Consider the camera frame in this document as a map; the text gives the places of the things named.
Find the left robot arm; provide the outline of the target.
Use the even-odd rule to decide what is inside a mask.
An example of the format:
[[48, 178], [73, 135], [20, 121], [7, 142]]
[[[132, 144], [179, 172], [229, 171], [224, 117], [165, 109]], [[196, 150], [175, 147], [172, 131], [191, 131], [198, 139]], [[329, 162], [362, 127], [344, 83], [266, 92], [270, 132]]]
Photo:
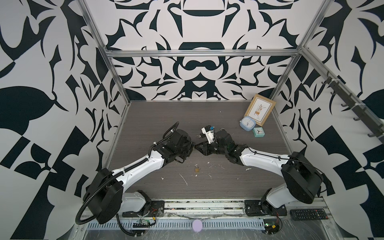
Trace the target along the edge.
[[150, 173], [173, 161], [183, 163], [191, 155], [194, 143], [178, 126], [178, 122], [172, 125], [160, 141], [150, 146], [144, 157], [112, 171], [101, 169], [83, 197], [75, 223], [83, 225], [96, 219], [99, 224], [104, 224], [123, 212], [146, 214], [151, 199], [143, 191], [130, 193], [128, 197], [124, 197], [124, 193]]

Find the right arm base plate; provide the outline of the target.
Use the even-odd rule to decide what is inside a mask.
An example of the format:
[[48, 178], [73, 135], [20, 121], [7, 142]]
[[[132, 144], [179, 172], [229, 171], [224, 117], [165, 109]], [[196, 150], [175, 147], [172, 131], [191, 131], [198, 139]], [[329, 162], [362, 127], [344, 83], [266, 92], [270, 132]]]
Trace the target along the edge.
[[275, 208], [267, 201], [245, 200], [245, 213], [249, 217], [256, 216], [287, 216], [288, 211], [285, 205]]

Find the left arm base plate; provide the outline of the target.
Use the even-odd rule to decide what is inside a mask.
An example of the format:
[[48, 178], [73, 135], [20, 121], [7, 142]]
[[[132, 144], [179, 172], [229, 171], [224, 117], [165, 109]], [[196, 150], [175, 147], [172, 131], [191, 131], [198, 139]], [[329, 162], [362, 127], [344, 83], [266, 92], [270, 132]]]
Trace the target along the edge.
[[165, 201], [151, 201], [146, 203], [138, 212], [124, 212], [124, 218], [151, 217], [152, 214], [162, 213], [165, 207]]

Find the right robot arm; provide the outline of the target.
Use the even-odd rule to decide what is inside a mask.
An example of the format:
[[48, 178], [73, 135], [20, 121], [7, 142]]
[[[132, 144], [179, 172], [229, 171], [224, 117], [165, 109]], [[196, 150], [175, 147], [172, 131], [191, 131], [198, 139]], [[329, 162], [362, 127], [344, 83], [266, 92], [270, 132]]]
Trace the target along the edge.
[[236, 144], [225, 129], [216, 132], [212, 126], [202, 128], [201, 137], [205, 141], [195, 148], [203, 155], [224, 155], [233, 164], [259, 168], [284, 179], [282, 185], [267, 190], [260, 200], [264, 214], [290, 202], [312, 204], [321, 189], [323, 175], [299, 152], [278, 155], [258, 151], [248, 145]]

